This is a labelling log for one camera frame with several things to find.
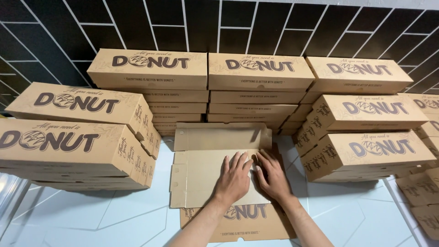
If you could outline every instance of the tiled wall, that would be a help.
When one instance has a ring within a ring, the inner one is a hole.
[[[439,11],[230,0],[0,0],[0,113],[31,82],[94,86],[99,48],[393,59],[439,94]]]

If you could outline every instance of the right hand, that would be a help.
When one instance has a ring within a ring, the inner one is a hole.
[[[267,181],[262,173],[261,167],[256,166],[256,172],[261,188],[279,203],[283,203],[286,199],[292,197],[293,193],[291,192],[290,184],[288,183],[279,161],[264,150],[258,152],[256,156],[268,174]]]

